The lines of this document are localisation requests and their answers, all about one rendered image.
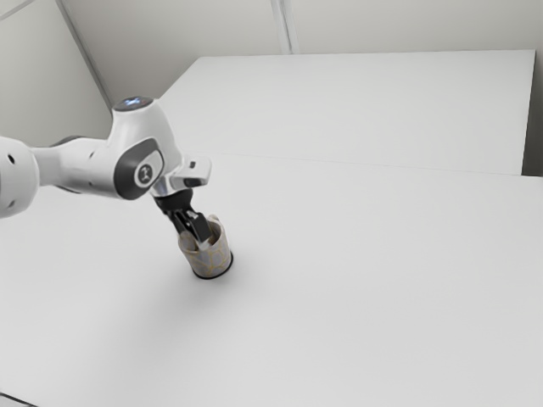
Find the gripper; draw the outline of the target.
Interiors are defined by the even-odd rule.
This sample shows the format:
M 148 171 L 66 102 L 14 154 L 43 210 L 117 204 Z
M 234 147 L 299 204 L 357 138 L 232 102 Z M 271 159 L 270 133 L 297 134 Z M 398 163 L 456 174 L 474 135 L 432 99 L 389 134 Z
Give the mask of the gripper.
M 160 210 L 176 224 L 178 234 L 190 233 L 197 243 L 205 243 L 211 238 L 211 229 L 203 214 L 192 207 L 192 189 L 183 189 L 166 197 L 155 197 Z

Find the grey mug with gold lines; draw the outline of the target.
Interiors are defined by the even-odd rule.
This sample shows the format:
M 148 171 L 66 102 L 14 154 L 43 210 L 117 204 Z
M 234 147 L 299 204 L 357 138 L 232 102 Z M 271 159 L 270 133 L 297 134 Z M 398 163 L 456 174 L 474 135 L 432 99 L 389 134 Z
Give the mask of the grey mug with gold lines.
M 233 262 L 233 254 L 224 225 L 216 215 L 209 215 L 207 221 L 210 224 L 212 239 L 206 248 L 199 248 L 188 231 L 183 231 L 178 237 L 179 249 L 193 273 L 204 280 L 222 276 L 230 269 Z

